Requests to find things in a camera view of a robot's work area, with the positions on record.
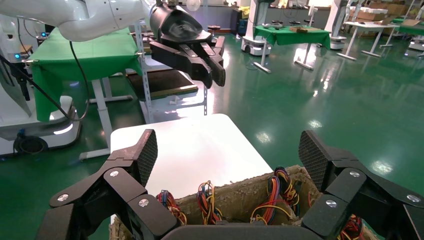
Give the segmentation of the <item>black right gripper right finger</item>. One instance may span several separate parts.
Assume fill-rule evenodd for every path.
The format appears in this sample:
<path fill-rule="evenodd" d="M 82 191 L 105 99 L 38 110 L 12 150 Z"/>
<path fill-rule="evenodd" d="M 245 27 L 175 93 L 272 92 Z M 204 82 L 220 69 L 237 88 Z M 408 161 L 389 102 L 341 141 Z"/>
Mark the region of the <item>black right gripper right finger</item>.
<path fill-rule="evenodd" d="M 368 170 L 350 151 L 324 144 L 312 130 L 300 135 L 298 156 L 321 197 L 301 226 L 334 240 L 352 215 L 387 240 L 424 237 L 424 198 Z"/>

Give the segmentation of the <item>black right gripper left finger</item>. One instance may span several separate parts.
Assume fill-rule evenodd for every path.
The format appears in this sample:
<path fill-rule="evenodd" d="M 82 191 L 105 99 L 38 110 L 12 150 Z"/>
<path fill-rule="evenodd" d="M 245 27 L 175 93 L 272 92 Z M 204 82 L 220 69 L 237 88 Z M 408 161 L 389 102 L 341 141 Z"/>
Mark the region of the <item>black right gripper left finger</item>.
<path fill-rule="evenodd" d="M 160 240 L 178 221 L 146 189 L 158 157 L 156 132 L 113 151 L 94 174 L 56 193 L 49 201 L 49 237 L 86 240 L 116 215 L 136 240 Z"/>

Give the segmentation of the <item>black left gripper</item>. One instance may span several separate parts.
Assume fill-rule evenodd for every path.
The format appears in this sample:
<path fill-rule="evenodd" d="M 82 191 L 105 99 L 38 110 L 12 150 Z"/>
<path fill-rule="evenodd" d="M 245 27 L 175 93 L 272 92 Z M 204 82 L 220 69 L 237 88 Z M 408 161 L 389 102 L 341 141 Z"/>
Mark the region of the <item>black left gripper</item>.
<path fill-rule="evenodd" d="M 223 53 L 225 37 L 219 36 L 215 42 L 212 34 L 180 6 L 156 5 L 149 17 L 150 28 L 156 41 L 151 41 L 151 58 L 175 70 L 188 74 L 192 80 L 201 81 L 210 89 L 213 81 L 224 87 L 226 70 Z M 179 45 L 200 43 L 201 58 L 196 53 L 174 49 Z"/>

